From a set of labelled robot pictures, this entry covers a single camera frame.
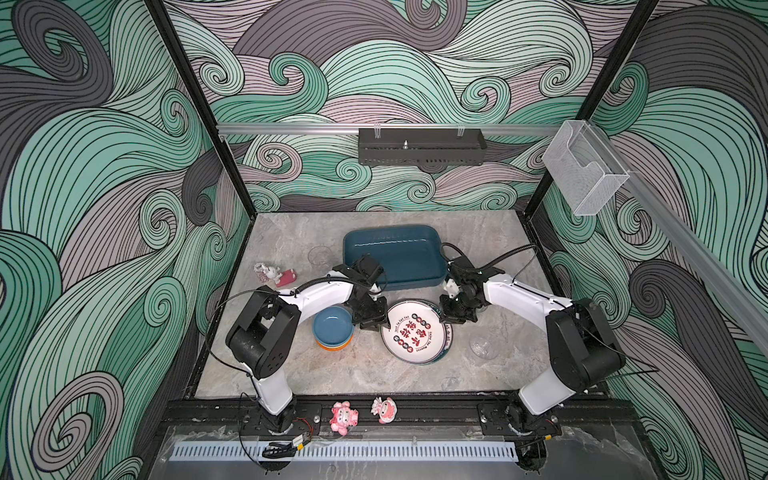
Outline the white plate red characters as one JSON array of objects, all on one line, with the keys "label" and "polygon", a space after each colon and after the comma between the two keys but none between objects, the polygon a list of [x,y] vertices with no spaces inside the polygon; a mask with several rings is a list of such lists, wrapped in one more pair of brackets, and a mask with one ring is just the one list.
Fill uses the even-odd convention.
[{"label": "white plate red characters", "polygon": [[389,328],[381,329],[386,349],[398,359],[425,365],[442,350],[445,332],[425,300],[407,299],[388,310]]}]

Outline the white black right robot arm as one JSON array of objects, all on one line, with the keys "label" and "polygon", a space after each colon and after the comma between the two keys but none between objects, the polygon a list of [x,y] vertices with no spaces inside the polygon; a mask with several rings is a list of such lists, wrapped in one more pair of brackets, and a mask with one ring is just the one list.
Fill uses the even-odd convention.
[{"label": "white black right robot arm", "polygon": [[476,267],[465,256],[447,261],[443,289],[445,323],[475,322],[479,309],[496,306],[544,332],[549,367],[518,390],[518,402],[531,416],[545,414],[626,365],[602,307],[589,299],[547,294],[495,266]]}]

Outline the white plate dark green rim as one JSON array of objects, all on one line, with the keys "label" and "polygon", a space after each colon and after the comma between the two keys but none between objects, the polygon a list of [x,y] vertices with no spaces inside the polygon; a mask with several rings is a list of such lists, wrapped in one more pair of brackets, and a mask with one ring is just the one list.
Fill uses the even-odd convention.
[{"label": "white plate dark green rim", "polygon": [[453,326],[451,324],[446,324],[442,321],[443,312],[437,303],[430,300],[425,300],[424,303],[428,305],[437,314],[440,320],[440,325],[442,326],[445,332],[445,341],[443,343],[442,350],[438,355],[434,356],[432,359],[430,359],[427,362],[427,364],[433,364],[440,361],[442,358],[444,358],[450,351],[453,344],[453,340],[454,340]]}]

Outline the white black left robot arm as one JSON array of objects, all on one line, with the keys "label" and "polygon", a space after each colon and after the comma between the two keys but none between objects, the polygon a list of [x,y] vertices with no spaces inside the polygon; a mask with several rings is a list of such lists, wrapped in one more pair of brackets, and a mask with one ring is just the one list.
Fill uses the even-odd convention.
[{"label": "white black left robot arm", "polygon": [[385,287],[384,268],[364,255],[292,291],[260,287],[251,293],[225,345],[255,381],[258,401],[268,414],[283,414],[294,399],[283,365],[300,324],[327,308],[339,307],[350,316],[354,329],[378,331],[389,325]]}]

